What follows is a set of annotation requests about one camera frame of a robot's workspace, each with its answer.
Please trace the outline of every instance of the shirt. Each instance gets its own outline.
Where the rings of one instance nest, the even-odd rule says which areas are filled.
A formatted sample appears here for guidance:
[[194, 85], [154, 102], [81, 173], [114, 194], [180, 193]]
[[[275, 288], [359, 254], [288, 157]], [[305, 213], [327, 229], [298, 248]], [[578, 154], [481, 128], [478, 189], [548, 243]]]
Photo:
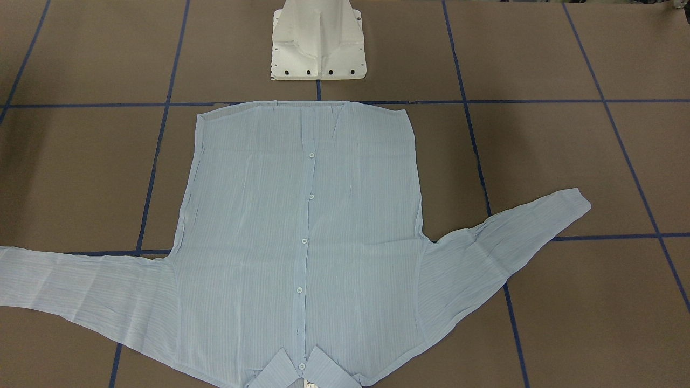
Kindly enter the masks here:
[[404, 110], [229, 106], [197, 118], [167, 258], [3, 247], [0, 304], [219, 387], [356, 388], [441, 340], [590, 209], [558, 191], [434, 243], [421, 199]]

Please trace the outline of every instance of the table surface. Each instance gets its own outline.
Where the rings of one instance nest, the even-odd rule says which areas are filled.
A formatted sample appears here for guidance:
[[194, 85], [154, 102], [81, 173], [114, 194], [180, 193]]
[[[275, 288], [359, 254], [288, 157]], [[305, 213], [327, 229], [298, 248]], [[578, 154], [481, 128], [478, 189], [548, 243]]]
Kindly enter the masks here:
[[[0, 245], [165, 256], [196, 114], [274, 99], [405, 109], [432, 240], [562, 188], [592, 210], [376, 387], [689, 386], [683, 12], [352, 4], [365, 79], [271, 81], [282, 0], [0, 2]], [[0, 308], [0, 386], [108, 385], [208, 386], [60, 317]]]

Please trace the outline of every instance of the blue tape line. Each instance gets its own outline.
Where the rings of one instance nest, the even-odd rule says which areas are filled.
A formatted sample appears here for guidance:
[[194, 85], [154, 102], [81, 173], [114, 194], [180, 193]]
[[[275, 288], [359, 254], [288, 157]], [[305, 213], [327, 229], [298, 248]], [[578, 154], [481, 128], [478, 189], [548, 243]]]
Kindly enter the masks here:
[[[453, 31], [451, 29], [451, 22], [448, 16], [448, 8], [446, 7], [446, 0], [441, 2], [443, 6], [443, 15], [446, 19], [446, 29], [448, 30], [448, 39], [451, 44], [451, 51], [453, 52], [453, 61], [455, 62], [455, 72], [457, 73], [457, 82], [460, 86], [460, 94], [462, 96], [462, 106], [465, 111], [465, 118], [467, 118], [467, 128], [470, 132], [470, 139], [472, 141], [472, 149], [477, 159], [477, 174], [484, 190], [484, 201], [486, 202], [486, 214], [491, 216], [491, 204], [489, 203], [489, 192], [486, 189], [486, 182], [484, 181], [484, 173], [482, 172], [482, 162], [479, 156], [479, 149], [477, 148], [477, 141], [475, 139], [474, 128], [472, 126], [472, 119], [470, 118], [469, 105], [467, 104], [467, 97], [465, 95], [465, 88], [462, 82], [462, 74], [460, 72], [460, 61], [457, 59], [455, 51], [455, 41], [453, 40]], [[522, 371], [522, 382], [525, 388], [529, 388], [529, 377], [527, 376], [527, 365], [522, 354], [522, 345], [520, 344], [520, 335], [518, 333], [518, 323], [515, 321], [515, 313], [513, 311], [513, 303], [511, 302], [511, 293], [508, 288], [508, 283], [503, 285], [503, 292], [506, 298], [506, 305], [508, 307], [508, 314], [511, 319], [511, 327], [513, 329], [513, 338], [515, 339], [515, 348], [517, 349], [517, 358], [520, 361], [520, 370]]]
[[511, 326], [513, 327], [513, 338], [515, 339], [515, 348], [517, 350], [517, 357], [520, 359], [520, 369], [522, 370], [522, 382], [525, 388], [529, 388], [529, 377], [527, 376], [527, 366], [524, 363], [524, 355], [522, 354], [522, 345], [520, 342], [520, 333], [518, 332], [518, 322], [515, 320], [515, 311], [513, 310], [513, 300], [511, 299], [511, 291], [508, 288], [508, 283], [503, 284], [503, 294], [506, 297], [506, 304], [508, 306], [508, 314], [511, 317]]
[[[317, 100], [321, 101], [320, 80], [317, 80]], [[639, 104], [639, 103], [687, 103], [690, 99], [607, 99], [604, 100], [612, 104]], [[246, 101], [190, 101], [190, 102], [170, 102], [169, 106], [213, 106], [216, 104], [237, 105], [244, 104]], [[601, 103], [601, 99], [436, 99], [436, 100], [417, 100], [417, 101], [356, 101], [367, 105], [413, 105], [413, 104], [591, 104]], [[122, 102], [122, 103], [96, 103], [96, 104], [10, 104], [11, 109], [27, 108], [128, 108], [139, 106], [165, 106], [164, 102]]]
[[683, 298], [683, 301], [685, 302], [685, 307], [687, 308], [688, 312], [690, 312], [690, 300], [688, 300], [688, 296], [685, 293], [685, 288], [683, 288], [683, 284], [680, 281], [680, 276], [678, 276], [678, 272], [676, 271], [676, 266], [673, 265], [673, 260], [671, 259], [671, 256], [669, 255], [669, 252], [666, 248], [666, 244], [664, 243], [664, 238], [659, 230], [659, 226], [656, 223], [656, 220], [654, 220], [654, 215], [651, 212], [651, 207], [649, 206], [649, 203], [647, 202], [647, 197], [644, 195], [644, 191], [642, 190], [642, 185], [640, 184], [640, 180], [638, 179], [638, 175], [635, 172], [635, 169], [633, 167], [633, 163], [630, 160], [630, 157], [628, 156], [628, 151], [625, 149], [625, 145], [623, 144], [623, 139], [620, 136], [620, 133], [618, 132], [618, 127], [615, 124], [615, 120], [613, 119], [613, 115], [611, 114], [611, 110], [609, 109], [609, 105], [604, 98], [604, 93], [602, 92], [601, 86], [599, 85], [599, 81], [597, 80], [597, 76], [594, 74], [594, 69], [592, 68], [592, 65], [589, 61], [589, 58], [587, 57], [587, 53], [584, 51], [584, 46], [582, 45], [582, 41], [580, 41], [580, 36], [578, 34], [577, 29], [575, 28], [575, 24], [573, 23], [573, 19], [570, 17], [570, 13], [568, 12], [568, 8], [565, 6], [565, 3], [562, 3], [561, 6], [563, 7], [563, 11], [565, 11], [565, 15], [568, 18], [568, 22], [570, 23], [570, 27], [573, 30], [573, 34], [575, 35], [575, 40], [578, 41], [578, 46], [580, 47], [580, 51], [582, 52], [582, 56], [584, 57], [584, 61], [587, 64], [587, 68], [589, 69], [589, 73], [592, 76], [592, 80], [594, 80], [594, 85], [597, 88], [597, 91], [599, 92], [599, 96], [601, 97], [602, 103], [604, 104], [604, 109], [606, 109], [606, 114], [609, 117], [609, 121], [611, 122], [611, 127], [613, 128], [613, 132], [615, 133], [615, 137], [618, 140], [618, 145], [620, 146], [620, 150], [623, 152], [623, 157], [625, 158], [625, 162], [628, 164], [628, 168], [630, 169], [630, 174], [633, 177], [633, 180], [635, 181], [635, 186], [638, 188], [638, 192], [640, 194], [640, 197], [642, 198], [642, 203], [644, 204], [644, 208], [647, 210], [647, 215], [649, 216], [649, 220], [651, 221], [651, 225], [654, 228], [655, 235], [659, 239], [659, 244], [661, 245], [661, 249], [664, 252], [664, 256], [666, 257], [666, 261], [669, 263], [669, 268], [671, 269], [671, 272], [673, 274], [673, 278], [676, 280], [676, 285], [678, 285], [678, 290], [680, 292], [680, 295]]
[[65, 252], [68, 255], [84, 256], [141, 256], [141, 255], [168, 255], [170, 249], [142, 249], [140, 251], [82, 251]]
[[663, 238], [668, 238], [668, 237], [690, 237], [690, 233], [661, 233], [661, 236]]
[[138, 108], [144, 106], [165, 106], [163, 102], [133, 102], [133, 103], [112, 103], [112, 104], [21, 104], [10, 105], [10, 108]]
[[448, 39], [451, 43], [451, 52], [453, 53], [453, 61], [455, 62], [455, 73], [457, 74], [457, 82], [460, 86], [460, 94], [462, 96], [462, 106], [465, 110], [465, 118], [467, 118], [467, 128], [470, 132], [470, 140], [472, 141], [472, 150], [475, 153], [475, 158], [477, 160], [477, 173], [479, 174], [479, 181], [482, 184], [482, 189], [484, 190], [484, 202], [486, 204], [486, 214], [491, 216], [491, 204], [489, 203], [489, 192], [486, 190], [486, 182], [484, 181], [484, 173], [482, 172], [482, 162], [479, 158], [479, 149], [477, 148], [477, 140], [474, 134], [474, 128], [472, 126], [472, 119], [470, 118], [470, 110], [467, 105], [467, 98], [465, 95], [465, 87], [462, 82], [462, 74], [460, 72], [460, 61], [457, 60], [457, 55], [455, 53], [455, 41], [453, 40], [453, 31], [451, 30], [451, 21], [448, 18], [448, 8], [446, 7], [446, 0], [441, 2], [443, 6], [443, 15], [446, 19], [446, 29], [448, 30]]
[[122, 344], [118, 342], [115, 348], [115, 357], [112, 359], [112, 371], [110, 371], [110, 383], [108, 388], [115, 388], [115, 379], [117, 378], [117, 367], [120, 365], [120, 354], [122, 353]]
[[690, 102], [687, 98], [670, 98], [670, 99], [607, 99], [606, 102], [613, 103], [639, 103], [639, 102]]
[[48, 8], [50, 7], [50, 0], [46, 1], [46, 6], [43, 7], [43, 13], [41, 13], [41, 19], [39, 20], [39, 25], [36, 27], [36, 32], [34, 32], [34, 37], [31, 39], [31, 43], [29, 43], [29, 49], [26, 50], [26, 54], [24, 55], [24, 60], [21, 62], [21, 66], [19, 67], [19, 71], [17, 72], [17, 76], [14, 78], [14, 83], [12, 84], [12, 88], [10, 89], [10, 94], [7, 96], [7, 101], [5, 101], [5, 105], [2, 108], [2, 113], [0, 113], [0, 124], [5, 120], [5, 116], [7, 115], [8, 109], [10, 109], [10, 103], [12, 102], [12, 98], [14, 98], [14, 94], [17, 91], [17, 86], [19, 85], [19, 80], [21, 79], [21, 75], [24, 73], [24, 69], [26, 68], [27, 62], [29, 62], [29, 57], [31, 56], [31, 52], [34, 50], [34, 46], [36, 45], [36, 40], [39, 37], [39, 33], [41, 32], [41, 28], [43, 27], [43, 22], [46, 20], [46, 15], [48, 13]]
[[468, 104], [583, 104], [600, 99], [471, 99]]
[[189, 1], [184, 5], [184, 14], [182, 16], [182, 27], [179, 31], [179, 40], [177, 41], [177, 51], [175, 52], [175, 61], [172, 63], [172, 72], [170, 74], [170, 84], [168, 85], [168, 96], [166, 98], [165, 108], [163, 110], [163, 119], [161, 120], [161, 128], [158, 132], [158, 141], [156, 143], [156, 152], [153, 155], [153, 165], [151, 166], [151, 176], [148, 180], [148, 191], [146, 192], [146, 201], [144, 202], [144, 213], [141, 215], [141, 228], [139, 230], [139, 238], [137, 239], [137, 250], [141, 250], [141, 245], [144, 243], [144, 232], [146, 231], [146, 221], [148, 219], [148, 209], [151, 204], [151, 196], [153, 194], [153, 184], [156, 180], [156, 167], [158, 165], [158, 155], [161, 152], [161, 143], [163, 142], [163, 135], [166, 130], [166, 122], [168, 121], [168, 111], [170, 110], [170, 99], [173, 97], [173, 87], [175, 86], [175, 75], [177, 74], [177, 64], [179, 63], [179, 55], [182, 51], [182, 41], [184, 40], [184, 30], [187, 24], [187, 15], [189, 14]]
[[628, 240], [633, 238], [656, 238], [653, 233], [632, 234], [632, 235], [574, 235], [556, 236], [551, 241], [588, 241], [588, 240]]

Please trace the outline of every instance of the floor tile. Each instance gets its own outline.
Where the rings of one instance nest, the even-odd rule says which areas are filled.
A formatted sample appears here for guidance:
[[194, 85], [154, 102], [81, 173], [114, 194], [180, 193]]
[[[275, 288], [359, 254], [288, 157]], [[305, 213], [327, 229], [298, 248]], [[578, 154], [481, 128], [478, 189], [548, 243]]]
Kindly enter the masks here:
[[690, 314], [656, 239], [552, 242], [509, 284], [532, 387], [690, 381]]
[[592, 209], [564, 235], [653, 232], [602, 104], [482, 104], [470, 114], [494, 213], [579, 187]]
[[0, 387], [107, 387], [115, 347], [62, 317], [0, 307]]
[[607, 99], [690, 98], [690, 30], [671, 2], [569, 4]]
[[0, 246], [134, 249], [163, 108], [10, 109]]
[[14, 104], [164, 102], [182, 0], [54, 0]]
[[375, 388], [523, 388], [503, 291], [461, 320], [438, 344], [373, 385]]
[[669, 250], [683, 289], [688, 294], [690, 293], [690, 237], [665, 238], [664, 243]]
[[424, 234], [438, 240], [486, 219], [484, 191], [462, 105], [385, 105], [404, 109], [415, 132]]
[[599, 98], [560, 4], [452, 1], [448, 17], [468, 99]]
[[148, 208], [143, 249], [173, 247], [179, 208], [194, 156], [197, 115], [219, 106], [173, 106], [156, 166], [156, 179]]
[[609, 108], [662, 233], [689, 232], [690, 104]]
[[272, 81], [273, 13], [285, 1], [193, 1], [173, 101], [316, 99], [314, 81]]
[[45, 0], [0, 3], [0, 104], [10, 95], [45, 6]]
[[117, 367], [116, 388], [211, 388], [214, 385], [170, 368], [143, 354], [122, 347]]
[[362, 12], [364, 79], [323, 81], [323, 99], [460, 99], [439, 1], [352, 1]]

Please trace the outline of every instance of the striped shirt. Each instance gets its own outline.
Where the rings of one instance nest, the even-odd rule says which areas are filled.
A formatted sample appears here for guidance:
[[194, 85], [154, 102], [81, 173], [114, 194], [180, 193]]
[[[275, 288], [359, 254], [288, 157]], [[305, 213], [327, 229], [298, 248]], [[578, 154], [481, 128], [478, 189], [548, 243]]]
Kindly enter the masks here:
[[0, 248], [0, 305], [58, 314], [219, 387], [372, 385], [590, 209], [574, 188], [434, 243], [404, 110], [252, 102], [198, 116], [167, 258]]

